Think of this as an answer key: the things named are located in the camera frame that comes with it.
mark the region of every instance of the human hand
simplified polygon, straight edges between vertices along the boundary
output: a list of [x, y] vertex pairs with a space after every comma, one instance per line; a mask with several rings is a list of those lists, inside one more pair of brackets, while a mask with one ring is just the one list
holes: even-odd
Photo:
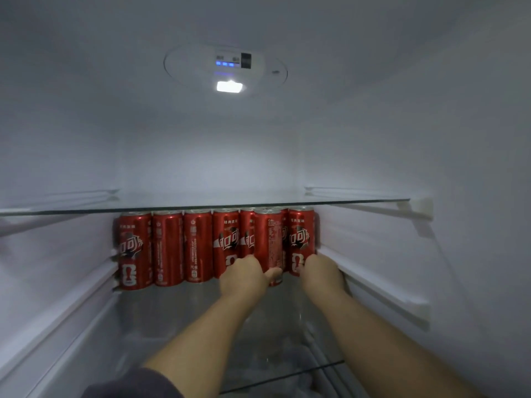
[[341, 271], [335, 261], [325, 255], [310, 255], [298, 271], [304, 292], [319, 309], [334, 296], [345, 293]]
[[219, 279], [222, 297], [235, 297], [254, 307], [266, 293], [271, 282], [281, 276], [282, 268], [269, 268], [262, 272], [260, 263], [253, 255], [238, 258], [229, 265]]

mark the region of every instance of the person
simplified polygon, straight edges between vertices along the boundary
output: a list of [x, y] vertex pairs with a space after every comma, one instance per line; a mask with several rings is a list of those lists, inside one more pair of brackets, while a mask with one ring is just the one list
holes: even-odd
[[[227, 268], [221, 297], [199, 319], [121, 379], [88, 387], [82, 398], [217, 396], [231, 344], [280, 268], [266, 273], [253, 256]], [[302, 288], [323, 313], [345, 362], [371, 398], [481, 394], [442, 361], [351, 297], [334, 261], [311, 255], [300, 267]]]

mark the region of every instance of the person's left arm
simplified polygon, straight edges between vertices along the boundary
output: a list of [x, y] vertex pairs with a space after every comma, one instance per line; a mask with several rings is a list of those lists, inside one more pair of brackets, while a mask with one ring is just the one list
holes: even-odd
[[144, 367], [164, 375], [187, 398], [217, 396], [236, 333], [281, 273], [272, 268], [264, 274], [253, 256], [236, 260], [220, 278], [221, 298]]

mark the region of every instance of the aluminum can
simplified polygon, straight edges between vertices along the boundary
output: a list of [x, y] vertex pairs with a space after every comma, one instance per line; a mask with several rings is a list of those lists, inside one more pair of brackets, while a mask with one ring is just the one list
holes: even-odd
[[176, 286], [184, 280], [184, 236], [181, 211], [153, 213], [155, 285]]
[[315, 212], [311, 206], [289, 209], [289, 273], [299, 276], [297, 268], [315, 254]]
[[124, 212], [118, 220], [120, 286], [138, 290], [153, 283], [151, 213]]
[[282, 270], [289, 271], [287, 259], [289, 256], [289, 209], [285, 206], [272, 206], [271, 209], [280, 210], [282, 213]]
[[220, 208], [212, 216], [214, 233], [214, 277], [219, 278], [240, 256], [240, 212], [238, 208]]
[[210, 210], [184, 211], [184, 272], [186, 280], [212, 278], [212, 214]]
[[[262, 271], [269, 268], [282, 268], [282, 212], [270, 208], [255, 211], [254, 216], [254, 256], [262, 266]], [[271, 281], [269, 286], [282, 282], [282, 275]]]
[[240, 257], [254, 254], [254, 210], [242, 208], [240, 211]]

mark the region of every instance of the forearm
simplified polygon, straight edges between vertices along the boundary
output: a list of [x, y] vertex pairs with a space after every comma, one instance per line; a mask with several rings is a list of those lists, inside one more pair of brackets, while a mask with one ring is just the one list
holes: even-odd
[[187, 398], [217, 396], [232, 342], [251, 309], [242, 299], [220, 298], [145, 367], [162, 373]]
[[345, 361], [372, 398], [481, 396], [438, 358], [345, 292], [323, 299]]

